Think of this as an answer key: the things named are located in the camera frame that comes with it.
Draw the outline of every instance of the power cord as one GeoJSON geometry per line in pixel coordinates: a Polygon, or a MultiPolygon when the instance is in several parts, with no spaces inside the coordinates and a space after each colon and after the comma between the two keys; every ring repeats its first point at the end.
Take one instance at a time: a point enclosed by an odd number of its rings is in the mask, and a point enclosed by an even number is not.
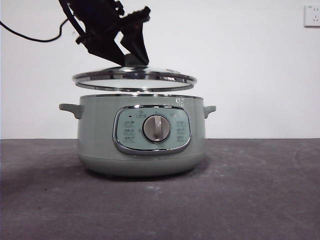
{"type": "Polygon", "coordinates": [[[61,23],[61,25],[60,25],[60,27],[59,27],[59,34],[58,34],[58,36],[56,36],[56,37],[54,37],[54,38],[51,38],[51,39],[47,39],[47,40],[41,40],[41,39],[36,39],[36,38],[32,38],[32,37],[28,37],[28,36],[22,35],[21,33],[18,33],[18,32],[16,32],[16,31],[12,30],[11,28],[9,28],[8,26],[6,26],[2,21],[0,21],[0,25],[1,25],[2,27],[4,27],[6,30],[8,30],[10,33],[15,34],[15,35],[17,35],[17,36],[19,36],[19,37],[22,37],[22,38],[24,38],[24,39],[27,39],[27,40],[30,40],[30,41],[39,42],[39,43],[49,43],[49,42],[53,42],[53,41],[55,41],[55,40],[57,40],[58,38],[61,37],[61,35],[62,35],[62,27],[63,27],[63,25],[64,25],[67,21],[68,21],[68,19],[64,20],[64,21],[61,23]]]}

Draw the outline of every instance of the black robotic arm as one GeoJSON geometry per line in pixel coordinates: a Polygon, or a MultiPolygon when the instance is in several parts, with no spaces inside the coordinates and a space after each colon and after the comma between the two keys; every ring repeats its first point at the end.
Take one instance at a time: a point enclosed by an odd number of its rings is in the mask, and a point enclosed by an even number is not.
{"type": "Polygon", "coordinates": [[[150,8],[146,6],[120,17],[125,14],[124,7],[115,0],[59,0],[59,3],[79,34],[76,43],[82,43],[90,54],[121,66],[148,65],[143,23],[150,19],[150,8]],[[85,30],[75,17],[84,23],[85,30]],[[131,54],[124,55],[116,44],[118,32],[123,34],[120,43],[131,54]]]}

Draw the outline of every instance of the pot base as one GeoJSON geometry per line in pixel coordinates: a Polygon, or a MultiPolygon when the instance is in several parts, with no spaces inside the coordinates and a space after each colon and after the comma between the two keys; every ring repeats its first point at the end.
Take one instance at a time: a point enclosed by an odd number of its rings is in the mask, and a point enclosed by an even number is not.
{"type": "Polygon", "coordinates": [[[193,169],[205,154],[159,160],[114,160],[79,154],[83,165],[101,174],[122,177],[155,177],[177,174],[193,169]]]}

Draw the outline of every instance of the brand logo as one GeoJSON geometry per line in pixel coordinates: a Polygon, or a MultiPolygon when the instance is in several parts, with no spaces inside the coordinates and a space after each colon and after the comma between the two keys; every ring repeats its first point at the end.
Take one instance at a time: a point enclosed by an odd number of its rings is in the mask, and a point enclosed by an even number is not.
{"type": "Polygon", "coordinates": [[[184,106],[184,99],[183,99],[183,98],[176,98],[176,99],[175,99],[175,102],[176,102],[177,104],[179,104],[181,107],[184,106]]]}

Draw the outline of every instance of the control panel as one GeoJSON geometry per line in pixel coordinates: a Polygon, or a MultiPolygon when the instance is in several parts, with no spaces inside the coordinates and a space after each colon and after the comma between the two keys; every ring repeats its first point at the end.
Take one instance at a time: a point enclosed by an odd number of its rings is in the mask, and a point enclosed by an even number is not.
{"type": "Polygon", "coordinates": [[[126,106],[115,117],[113,142],[124,153],[171,154],[185,149],[190,140],[189,117],[181,107],[126,106]]]}

